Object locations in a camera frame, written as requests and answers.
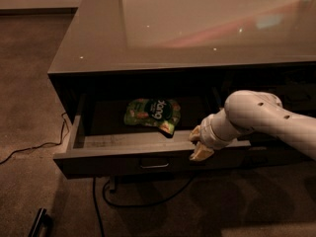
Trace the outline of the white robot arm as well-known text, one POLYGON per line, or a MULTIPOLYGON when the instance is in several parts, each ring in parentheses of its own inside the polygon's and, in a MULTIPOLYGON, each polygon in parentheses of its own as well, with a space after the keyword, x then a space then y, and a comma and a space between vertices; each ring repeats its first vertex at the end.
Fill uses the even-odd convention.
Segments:
POLYGON ((228 96, 224 108, 204 118, 189 136, 195 142, 192 161, 203 161, 252 132, 278 138, 287 145, 316 159, 316 118, 286 110, 280 99, 266 92, 241 90, 228 96))

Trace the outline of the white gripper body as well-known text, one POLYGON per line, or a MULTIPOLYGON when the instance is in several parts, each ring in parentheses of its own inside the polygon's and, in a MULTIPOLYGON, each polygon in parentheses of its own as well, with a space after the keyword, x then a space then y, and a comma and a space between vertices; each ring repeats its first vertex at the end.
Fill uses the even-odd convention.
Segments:
POLYGON ((232 142, 230 131, 225 114, 212 114, 200 124, 200 141, 208 148, 220 150, 232 142))

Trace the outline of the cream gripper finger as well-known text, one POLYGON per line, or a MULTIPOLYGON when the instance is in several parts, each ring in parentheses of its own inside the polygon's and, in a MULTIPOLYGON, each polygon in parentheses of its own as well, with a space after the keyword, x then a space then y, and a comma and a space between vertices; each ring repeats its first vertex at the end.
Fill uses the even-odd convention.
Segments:
POLYGON ((190 142, 200 141, 200 126, 197 125, 189 135, 190 142))
POLYGON ((195 145, 194 153, 190 156, 191 161, 204 161, 214 154, 212 148, 206 147, 200 141, 195 145))

